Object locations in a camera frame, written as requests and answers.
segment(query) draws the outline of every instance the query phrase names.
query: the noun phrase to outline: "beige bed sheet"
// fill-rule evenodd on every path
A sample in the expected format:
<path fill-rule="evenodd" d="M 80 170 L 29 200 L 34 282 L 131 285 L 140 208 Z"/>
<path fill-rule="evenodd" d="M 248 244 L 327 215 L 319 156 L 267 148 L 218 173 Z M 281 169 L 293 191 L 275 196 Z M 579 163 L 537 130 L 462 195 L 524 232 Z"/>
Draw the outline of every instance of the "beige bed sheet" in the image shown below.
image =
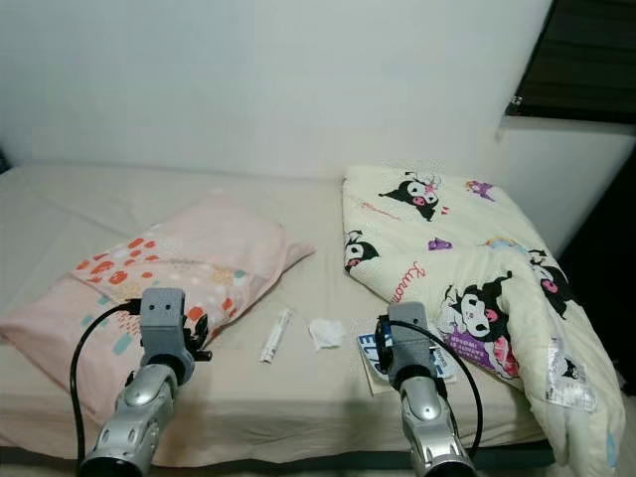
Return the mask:
<path fill-rule="evenodd" d="M 131 168 L 34 166 L 0 176 L 0 313 L 36 297 L 66 269 L 159 222 L 210 189 L 225 189 L 279 220 L 317 252 L 213 341 L 197 365 L 154 462 L 202 466 L 284 462 L 353 450 L 407 450 L 397 393 L 372 397 L 356 336 L 386 304 L 342 269 L 340 182 Z M 271 365 L 262 343 L 284 307 L 295 315 Z M 308 323 L 341 320 L 339 349 L 315 352 Z M 544 435 L 523 394 L 469 365 L 484 402 L 483 446 Z M 476 427 L 463 377 L 449 385 L 464 442 Z M 88 424 L 88 445 L 97 426 Z M 20 353 L 0 344 L 0 444 L 72 458 L 71 402 Z"/>

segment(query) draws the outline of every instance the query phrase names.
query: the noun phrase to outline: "dark window blind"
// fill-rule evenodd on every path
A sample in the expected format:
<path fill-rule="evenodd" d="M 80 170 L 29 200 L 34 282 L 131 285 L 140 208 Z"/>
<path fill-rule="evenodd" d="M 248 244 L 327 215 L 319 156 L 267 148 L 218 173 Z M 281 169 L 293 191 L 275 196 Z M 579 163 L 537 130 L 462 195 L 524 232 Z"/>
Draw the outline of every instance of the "dark window blind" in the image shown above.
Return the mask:
<path fill-rule="evenodd" d="M 506 113 L 636 123 L 636 0 L 555 0 Z"/>

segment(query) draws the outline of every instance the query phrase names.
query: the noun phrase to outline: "blanket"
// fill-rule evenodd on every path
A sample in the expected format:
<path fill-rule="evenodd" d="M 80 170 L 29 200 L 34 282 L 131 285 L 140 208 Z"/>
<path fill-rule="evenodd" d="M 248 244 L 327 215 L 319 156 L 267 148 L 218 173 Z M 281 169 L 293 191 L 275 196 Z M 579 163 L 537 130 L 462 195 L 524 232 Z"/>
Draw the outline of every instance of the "blanket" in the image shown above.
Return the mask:
<path fill-rule="evenodd" d="M 612 364 L 502 189 L 358 166 L 346 173 L 343 214 L 347 273 L 388 302 L 422 302 L 460 356 L 523 389 L 557 463 L 613 473 L 625 413 Z"/>

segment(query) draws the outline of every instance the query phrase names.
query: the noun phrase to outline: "crumpled tissue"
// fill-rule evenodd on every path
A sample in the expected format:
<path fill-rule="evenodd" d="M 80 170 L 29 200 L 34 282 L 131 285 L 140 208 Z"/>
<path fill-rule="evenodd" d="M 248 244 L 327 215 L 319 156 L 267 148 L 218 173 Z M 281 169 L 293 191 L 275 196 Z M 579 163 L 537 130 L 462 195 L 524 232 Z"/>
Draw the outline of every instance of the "crumpled tissue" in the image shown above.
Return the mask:
<path fill-rule="evenodd" d="M 313 320 L 309 323 L 309 334 L 314 340 L 316 351 L 321 348 L 337 348 L 347 332 L 340 321 Z"/>

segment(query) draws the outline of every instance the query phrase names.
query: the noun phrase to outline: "black cable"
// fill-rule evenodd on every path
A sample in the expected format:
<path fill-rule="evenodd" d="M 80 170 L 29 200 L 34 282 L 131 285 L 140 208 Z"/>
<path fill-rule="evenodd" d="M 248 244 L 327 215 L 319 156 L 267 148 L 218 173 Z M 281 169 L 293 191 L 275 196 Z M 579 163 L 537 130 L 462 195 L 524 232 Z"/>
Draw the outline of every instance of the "black cable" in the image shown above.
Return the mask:
<path fill-rule="evenodd" d="M 80 398 L 78 397 L 78 361 L 80 360 L 81 349 L 83 348 L 88 335 L 92 333 L 92 331 L 97 327 L 99 323 L 108 318 L 108 316 L 116 313 L 117 311 L 127 311 L 131 315 L 138 315 L 141 308 L 141 299 L 135 298 L 120 305 L 115 306 L 114 308 L 110 308 L 108 311 L 99 315 L 90 325 L 86 328 L 86 331 L 83 332 L 81 338 L 79 338 L 78 344 L 76 345 L 76 350 L 73 353 L 73 359 L 71 360 L 71 401 L 73 402 L 73 415 L 76 420 L 76 434 L 78 437 L 78 462 L 77 467 L 80 469 L 80 464 L 85 457 L 85 444 L 84 444 L 84 435 L 83 435 L 83 420 L 81 418 L 81 407 L 80 407 Z"/>
<path fill-rule="evenodd" d="M 484 409 L 481 404 L 481 397 L 479 396 L 479 390 L 477 389 L 477 385 L 475 384 L 475 380 L 473 379 L 473 376 L 470 374 L 470 371 L 468 371 L 468 368 L 466 368 L 466 365 L 464 364 L 462 359 L 457 355 L 457 353 L 455 353 L 455 350 L 453 350 L 450 346 L 448 346 L 446 343 L 444 343 L 435 335 L 433 335 L 430 331 L 424 330 L 423 328 L 417 325 L 406 323 L 404 321 L 391 320 L 389 322 L 389 326 L 402 326 L 403 328 L 408 328 L 409 330 L 416 331 L 417 333 L 421 333 L 422 335 L 428 337 L 429 339 L 437 343 L 439 346 L 441 346 L 450 356 L 452 356 L 453 360 L 455 360 L 457 364 L 459 365 L 459 367 L 461 368 L 461 371 L 463 371 L 464 374 L 466 375 L 466 378 L 468 379 L 468 383 L 470 384 L 470 388 L 473 390 L 473 395 L 475 396 L 475 403 L 477 404 L 477 430 L 475 431 L 475 439 L 473 440 L 473 445 L 470 447 L 470 450 L 468 451 L 468 455 L 470 456 L 470 458 L 471 459 L 475 458 L 475 453 L 477 452 L 477 448 L 479 447 L 479 442 L 481 441 L 481 433 L 484 428 Z"/>

